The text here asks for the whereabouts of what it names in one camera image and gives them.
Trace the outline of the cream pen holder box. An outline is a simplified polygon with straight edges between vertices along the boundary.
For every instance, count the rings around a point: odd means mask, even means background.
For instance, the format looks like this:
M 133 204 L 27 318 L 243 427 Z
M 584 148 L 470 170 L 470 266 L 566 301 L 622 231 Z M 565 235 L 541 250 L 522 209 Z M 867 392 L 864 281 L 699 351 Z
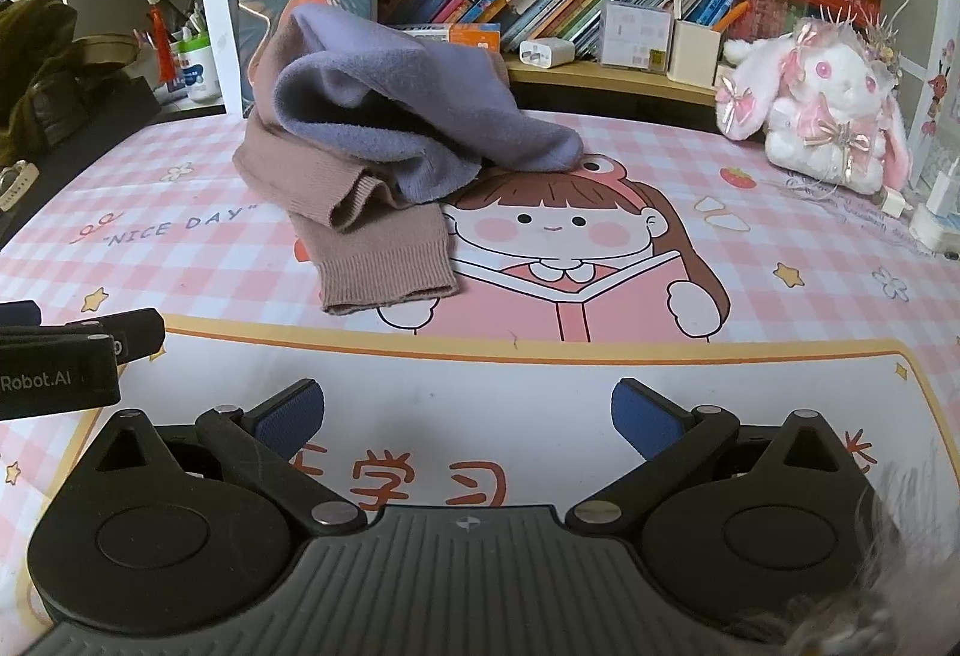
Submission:
M 711 26 L 675 21 L 667 76 L 686 85 L 711 88 L 721 53 L 722 34 Z

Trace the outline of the dark olive jacket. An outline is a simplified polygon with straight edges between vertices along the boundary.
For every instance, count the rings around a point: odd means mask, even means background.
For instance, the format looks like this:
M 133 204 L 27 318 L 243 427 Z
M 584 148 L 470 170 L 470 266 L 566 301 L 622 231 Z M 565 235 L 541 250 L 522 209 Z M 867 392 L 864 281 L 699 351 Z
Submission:
M 2 3 L 2 165 L 36 163 L 84 127 L 124 68 L 139 57 L 132 35 L 75 34 L 60 0 Z

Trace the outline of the purple and brown sweater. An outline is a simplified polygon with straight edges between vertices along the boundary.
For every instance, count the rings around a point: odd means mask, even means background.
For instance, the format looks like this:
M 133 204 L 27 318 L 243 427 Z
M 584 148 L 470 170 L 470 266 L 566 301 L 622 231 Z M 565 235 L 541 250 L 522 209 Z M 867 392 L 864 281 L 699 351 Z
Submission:
M 483 168 L 566 172 L 581 136 L 517 107 L 500 55 L 306 3 L 252 76 L 238 174 L 281 207 L 331 315 L 459 289 L 441 204 Z

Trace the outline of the orange white toothpaste box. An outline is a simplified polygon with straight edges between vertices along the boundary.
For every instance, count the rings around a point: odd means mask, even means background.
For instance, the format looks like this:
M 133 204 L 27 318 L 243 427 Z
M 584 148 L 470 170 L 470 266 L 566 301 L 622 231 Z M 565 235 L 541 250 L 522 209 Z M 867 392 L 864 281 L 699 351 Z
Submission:
M 398 30 L 425 41 L 501 52 L 501 31 L 496 23 L 410 24 L 398 26 Z

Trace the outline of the white wrist watch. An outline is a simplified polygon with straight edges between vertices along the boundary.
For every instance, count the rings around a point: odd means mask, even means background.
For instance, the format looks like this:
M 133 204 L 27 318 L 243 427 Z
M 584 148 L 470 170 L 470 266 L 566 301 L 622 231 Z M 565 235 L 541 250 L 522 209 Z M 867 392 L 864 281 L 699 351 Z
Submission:
M 39 179 L 39 168 L 29 161 L 16 161 L 0 170 L 0 213 L 7 214 Z

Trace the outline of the pink white bunny plush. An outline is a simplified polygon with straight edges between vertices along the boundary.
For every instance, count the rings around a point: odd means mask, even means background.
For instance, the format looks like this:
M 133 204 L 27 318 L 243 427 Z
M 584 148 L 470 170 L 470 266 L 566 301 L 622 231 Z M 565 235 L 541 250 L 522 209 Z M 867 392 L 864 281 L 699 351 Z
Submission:
M 804 18 L 773 39 L 729 39 L 722 60 L 716 125 L 727 140 L 760 135 L 776 167 L 864 197 L 905 188 L 898 78 L 850 21 Z

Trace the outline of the white jar green lid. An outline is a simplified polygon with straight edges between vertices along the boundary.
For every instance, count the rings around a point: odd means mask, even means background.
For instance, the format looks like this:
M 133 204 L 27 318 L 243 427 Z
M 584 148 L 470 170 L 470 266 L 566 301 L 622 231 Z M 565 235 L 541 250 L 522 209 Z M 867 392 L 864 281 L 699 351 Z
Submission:
M 181 71 L 190 101 L 208 104 L 221 94 L 210 35 L 199 34 L 178 44 Z

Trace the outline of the white note card box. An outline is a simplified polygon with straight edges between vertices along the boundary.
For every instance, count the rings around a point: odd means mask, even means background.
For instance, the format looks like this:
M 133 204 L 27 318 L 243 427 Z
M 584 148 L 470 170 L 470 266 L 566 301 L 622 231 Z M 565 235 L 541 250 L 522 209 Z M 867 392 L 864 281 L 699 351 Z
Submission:
M 609 67 L 664 74 L 669 67 L 673 27 L 670 11 L 607 3 L 597 60 Z

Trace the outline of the red tassel ornament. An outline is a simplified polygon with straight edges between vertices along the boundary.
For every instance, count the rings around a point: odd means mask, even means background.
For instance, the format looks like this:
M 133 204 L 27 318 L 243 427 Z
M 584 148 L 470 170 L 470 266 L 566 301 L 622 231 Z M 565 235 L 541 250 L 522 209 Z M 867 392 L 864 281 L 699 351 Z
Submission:
M 167 85 L 176 80 L 176 63 L 172 57 L 169 35 L 167 35 L 163 10 L 161 10 L 161 0 L 146 0 L 146 3 L 148 3 L 151 37 L 153 37 L 153 46 L 158 57 L 158 76 L 160 76 L 161 85 Z

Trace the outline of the white power strip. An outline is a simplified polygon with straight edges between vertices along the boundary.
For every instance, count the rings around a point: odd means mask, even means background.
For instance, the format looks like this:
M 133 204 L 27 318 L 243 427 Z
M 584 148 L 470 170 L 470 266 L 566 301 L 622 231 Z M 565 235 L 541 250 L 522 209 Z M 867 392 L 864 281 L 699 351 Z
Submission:
M 960 253 L 958 177 L 939 172 L 929 197 L 914 208 L 908 232 L 934 253 Z

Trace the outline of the white charger cube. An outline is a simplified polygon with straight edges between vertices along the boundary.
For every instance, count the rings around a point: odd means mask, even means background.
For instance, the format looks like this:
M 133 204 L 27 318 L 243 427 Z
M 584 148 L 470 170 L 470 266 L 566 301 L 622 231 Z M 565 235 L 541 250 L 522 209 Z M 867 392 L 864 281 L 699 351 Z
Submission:
M 550 70 L 576 60 L 576 46 L 560 37 L 537 37 L 521 42 L 517 50 L 519 62 L 528 67 Z

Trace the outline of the wooden shelf board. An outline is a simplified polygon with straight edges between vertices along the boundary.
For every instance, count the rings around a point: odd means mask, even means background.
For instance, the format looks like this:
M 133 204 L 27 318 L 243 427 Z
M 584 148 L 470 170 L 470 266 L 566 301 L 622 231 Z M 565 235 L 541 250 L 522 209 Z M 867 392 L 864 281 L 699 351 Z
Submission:
M 683 102 L 693 106 L 713 107 L 715 105 L 716 92 L 713 88 L 670 80 L 665 74 L 649 73 L 649 71 L 606 67 L 584 60 L 544 70 L 526 65 L 517 57 L 506 58 L 506 68 L 511 81 L 519 85 L 615 92 L 615 94 L 628 94 L 628 96 Z

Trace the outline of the pink checkered desk mat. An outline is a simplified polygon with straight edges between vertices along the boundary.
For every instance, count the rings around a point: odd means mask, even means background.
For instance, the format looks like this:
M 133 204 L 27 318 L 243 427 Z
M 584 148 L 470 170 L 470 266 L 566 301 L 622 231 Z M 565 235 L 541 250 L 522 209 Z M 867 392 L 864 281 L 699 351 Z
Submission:
M 236 174 L 241 120 L 155 125 L 5 245 L 2 294 L 44 320 L 156 308 L 164 346 L 121 372 L 158 424 L 300 378 L 325 419 L 298 470 L 366 511 L 566 510 L 641 458 L 636 378 L 747 424 L 822 414 L 896 528 L 850 589 L 799 591 L 748 631 L 835 635 L 884 603 L 903 654 L 958 630 L 958 264 L 752 145 L 576 120 L 571 177 L 491 182 L 449 209 L 460 289 L 326 314 L 286 214 Z

